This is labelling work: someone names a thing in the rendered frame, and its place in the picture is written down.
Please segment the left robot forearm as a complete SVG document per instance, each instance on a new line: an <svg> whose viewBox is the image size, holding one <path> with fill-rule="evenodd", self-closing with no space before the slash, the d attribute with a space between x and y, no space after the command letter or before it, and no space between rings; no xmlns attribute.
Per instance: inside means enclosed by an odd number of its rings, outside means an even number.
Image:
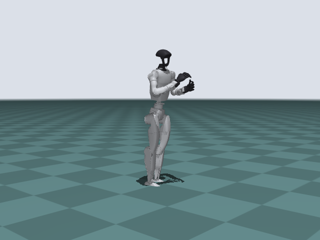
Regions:
<svg viewBox="0 0 320 240"><path fill-rule="evenodd" d="M182 87L182 88L177 88L176 90L175 90L175 94L177 95L177 96L180 96L180 95L184 95L185 93L183 93L185 90L184 90L184 87Z"/></svg>

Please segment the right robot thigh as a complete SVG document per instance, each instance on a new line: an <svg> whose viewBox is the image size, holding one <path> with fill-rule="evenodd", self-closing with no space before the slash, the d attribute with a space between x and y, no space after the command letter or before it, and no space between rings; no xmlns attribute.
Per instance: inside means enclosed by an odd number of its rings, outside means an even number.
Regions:
<svg viewBox="0 0 320 240"><path fill-rule="evenodd" d="M147 125L151 125L148 129L149 146L146 148L150 148L153 155L153 152L157 150L160 139L159 119L155 112L151 112L144 117L144 121Z"/></svg>

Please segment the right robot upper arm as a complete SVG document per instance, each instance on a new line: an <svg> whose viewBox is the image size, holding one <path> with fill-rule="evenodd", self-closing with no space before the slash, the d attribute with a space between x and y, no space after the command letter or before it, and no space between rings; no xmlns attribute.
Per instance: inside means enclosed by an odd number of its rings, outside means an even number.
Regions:
<svg viewBox="0 0 320 240"><path fill-rule="evenodd" d="M158 98L161 96L161 94L155 94L154 89L157 89L158 83L157 83L157 78L158 74L156 71L151 72L150 74L147 75L150 83L150 88L151 88L151 93L155 98Z"/></svg>

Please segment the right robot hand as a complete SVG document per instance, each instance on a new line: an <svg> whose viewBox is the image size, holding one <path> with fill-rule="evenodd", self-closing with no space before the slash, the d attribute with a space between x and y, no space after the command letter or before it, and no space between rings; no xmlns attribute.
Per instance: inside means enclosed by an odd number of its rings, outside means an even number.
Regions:
<svg viewBox="0 0 320 240"><path fill-rule="evenodd" d="M178 75L177 79L174 80L174 81L177 82L177 84L175 84L175 87L177 87L178 85L180 85L180 82L184 81L185 79L187 79L187 78L189 78L189 77L192 78L189 73L186 73L186 72L180 73L180 74Z"/></svg>

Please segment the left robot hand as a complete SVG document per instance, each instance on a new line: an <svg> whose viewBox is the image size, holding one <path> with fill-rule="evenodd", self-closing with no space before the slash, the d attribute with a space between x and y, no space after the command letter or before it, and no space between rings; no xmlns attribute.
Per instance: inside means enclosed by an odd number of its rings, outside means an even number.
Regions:
<svg viewBox="0 0 320 240"><path fill-rule="evenodd" d="M192 83L191 83L192 82ZM184 86L184 92L183 93L187 93L187 92L191 92L191 91L194 91L195 89L194 88L194 82L189 80L189 84L187 86Z"/></svg>

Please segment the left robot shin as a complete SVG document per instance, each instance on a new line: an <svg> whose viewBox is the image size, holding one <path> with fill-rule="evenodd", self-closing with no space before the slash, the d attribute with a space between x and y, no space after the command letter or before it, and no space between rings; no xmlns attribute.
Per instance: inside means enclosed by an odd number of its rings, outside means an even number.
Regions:
<svg viewBox="0 0 320 240"><path fill-rule="evenodd" d="M165 153L165 150L163 150L163 152L161 154L158 154L158 155L156 154L155 170L154 170L154 181L159 181L159 177L160 177L160 174L161 174L161 169L162 169L162 166L163 166L164 153Z"/></svg>

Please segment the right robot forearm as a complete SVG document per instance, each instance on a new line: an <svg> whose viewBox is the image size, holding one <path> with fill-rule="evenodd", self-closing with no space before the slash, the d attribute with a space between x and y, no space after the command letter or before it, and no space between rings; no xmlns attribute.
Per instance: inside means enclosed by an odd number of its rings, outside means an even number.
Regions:
<svg viewBox="0 0 320 240"><path fill-rule="evenodd" d="M174 90L175 88L177 88L177 87L175 87L175 85L177 84L178 82L176 82L175 80L172 82L172 83L169 83L168 85L166 85L166 86L164 86L164 87L159 87L159 88L156 88L156 89L154 89L154 93L155 94L166 94L167 92L169 92L169 91L172 91L172 90Z"/></svg>

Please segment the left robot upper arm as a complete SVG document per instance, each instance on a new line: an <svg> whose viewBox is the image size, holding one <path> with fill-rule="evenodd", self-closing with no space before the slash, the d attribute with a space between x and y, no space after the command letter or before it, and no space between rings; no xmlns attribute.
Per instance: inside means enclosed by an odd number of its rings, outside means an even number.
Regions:
<svg viewBox="0 0 320 240"><path fill-rule="evenodd" d="M172 74L172 76L171 76L171 83L172 83L172 82L175 80L176 74L175 74L174 71L171 71L171 74ZM176 95L176 93L175 93L176 89L177 89L177 88L174 88L173 90L170 91L170 93L171 93L173 96Z"/></svg>

